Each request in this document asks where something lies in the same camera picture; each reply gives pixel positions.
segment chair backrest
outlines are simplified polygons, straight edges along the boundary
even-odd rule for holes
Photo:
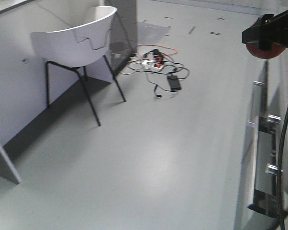
[[[36,55],[69,67],[95,62],[109,50],[111,22],[117,9],[88,8],[83,25],[31,34]]]

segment white chair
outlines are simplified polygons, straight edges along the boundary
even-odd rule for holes
[[[105,56],[109,50],[111,22],[116,11],[117,9],[112,6],[90,7],[84,17],[83,25],[52,32],[31,33],[32,44],[36,55],[48,60],[45,63],[47,107],[50,106],[48,65],[52,64],[77,74],[95,119],[100,126],[100,120],[89,92],[77,70],[83,68],[84,76],[87,78],[85,66],[102,57],[112,73],[113,80],[116,83],[122,99],[124,102],[126,101],[109,61]]]

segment black cord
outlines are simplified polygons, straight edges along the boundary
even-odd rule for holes
[[[283,121],[281,137],[279,141],[279,153],[278,153],[278,176],[277,176],[277,205],[278,205],[278,212],[279,212],[279,223],[281,230],[285,230],[285,223],[284,223],[284,214],[283,214],[283,198],[282,198],[282,159],[283,159],[283,147],[284,147],[284,140],[286,137],[288,127],[288,106],[287,111],[285,114],[285,118]]]
[[[150,81],[147,72],[145,72],[145,75],[146,75],[147,81],[148,81],[149,83],[155,85],[154,94],[155,94],[155,96],[156,96],[157,98],[161,98],[161,97],[162,97],[162,95],[157,94],[157,92],[156,92],[158,88],[160,88],[160,89],[162,89],[163,91],[166,91],[166,92],[177,92],[177,91],[172,91],[172,90],[166,90],[166,89],[162,88],[160,85],[158,85],[157,83],[154,83],[154,82]]]

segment grey floor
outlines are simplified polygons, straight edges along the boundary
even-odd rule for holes
[[[74,85],[6,146],[23,182],[0,178],[0,230],[233,229],[246,109],[262,66],[241,31],[256,16],[138,5],[139,22],[171,26],[158,43],[190,69],[182,91],[155,99],[144,74],[120,75],[121,103],[114,84],[90,80],[97,127]]]

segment red object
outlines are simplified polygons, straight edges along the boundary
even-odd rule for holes
[[[284,46],[278,45],[276,43],[272,43],[272,50],[270,51],[262,51],[257,49],[255,46],[249,44],[246,44],[246,47],[249,53],[261,59],[275,58],[286,49]]]

